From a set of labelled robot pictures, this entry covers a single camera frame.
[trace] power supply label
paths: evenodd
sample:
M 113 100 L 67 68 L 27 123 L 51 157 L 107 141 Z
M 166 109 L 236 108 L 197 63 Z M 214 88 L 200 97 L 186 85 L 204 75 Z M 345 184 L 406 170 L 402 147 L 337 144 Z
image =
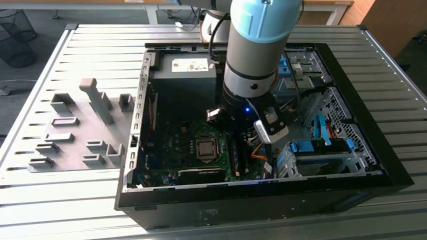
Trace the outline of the power supply label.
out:
M 206 72 L 206 58 L 176 58 L 172 61 L 172 73 Z

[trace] white label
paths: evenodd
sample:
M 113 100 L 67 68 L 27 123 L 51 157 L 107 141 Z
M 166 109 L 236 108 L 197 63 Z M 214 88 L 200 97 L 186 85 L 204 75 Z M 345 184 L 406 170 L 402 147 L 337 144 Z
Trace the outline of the white label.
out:
M 350 3 L 348 1 L 336 1 L 336 5 L 349 5 Z
M 266 170 L 266 172 L 268 172 L 269 174 L 272 174 L 273 168 L 272 168 L 272 166 L 268 164 L 268 162 L 264 163 L 264 169 Z
M 172 73 L 206 71 L 209 71 L 206 58 L 177 58 L 172 61 Z

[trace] aluminum table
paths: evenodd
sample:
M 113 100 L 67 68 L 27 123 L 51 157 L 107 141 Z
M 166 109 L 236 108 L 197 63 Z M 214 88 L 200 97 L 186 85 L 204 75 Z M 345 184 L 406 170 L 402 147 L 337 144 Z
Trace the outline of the aluminum table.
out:
M 357 27 L 297 26 L 289 41 L 328 43 L 413 179 L 401 192 L 337 214 L 146 232 L 113 210 L 118 169 L 26 171 L 37 141 L 30 136 L 43 134 L 37 123 L 53 114 L 46 96 L 77 86 L 81 74 L 95 78 L 106 93 L 133 93 L 144 43 L 198 41 L 198 29 L 188 32 L 173 25 L 78 25 L 63 31 L 0 149 L 0 238 L 427 239 L 427 99 L 370 33 Z

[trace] motherboard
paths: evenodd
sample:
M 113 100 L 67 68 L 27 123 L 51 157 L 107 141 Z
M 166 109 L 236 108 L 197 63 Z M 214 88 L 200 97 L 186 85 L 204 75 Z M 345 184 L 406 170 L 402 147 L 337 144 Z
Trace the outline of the motherboard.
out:
M 253 130 L 232 136 L 202 120 L 160 121 L 157 129 L 141 168 L 146 187 L 261 178 L 264 160 L 241 155 L 252 152 Z

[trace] cable connector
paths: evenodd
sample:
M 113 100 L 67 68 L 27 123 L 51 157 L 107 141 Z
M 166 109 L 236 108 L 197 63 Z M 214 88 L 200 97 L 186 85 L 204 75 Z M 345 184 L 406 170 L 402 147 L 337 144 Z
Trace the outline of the cable connector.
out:
M 176 27 L 178 27 L 178 28 L 181 28 L 181 29 L 184 28 L 184 25 L 182 25 L 182 23 L 181 23 L 180 21 L 176 21 L 176 22 L 174 22 L 174 25 L 176 25 Z

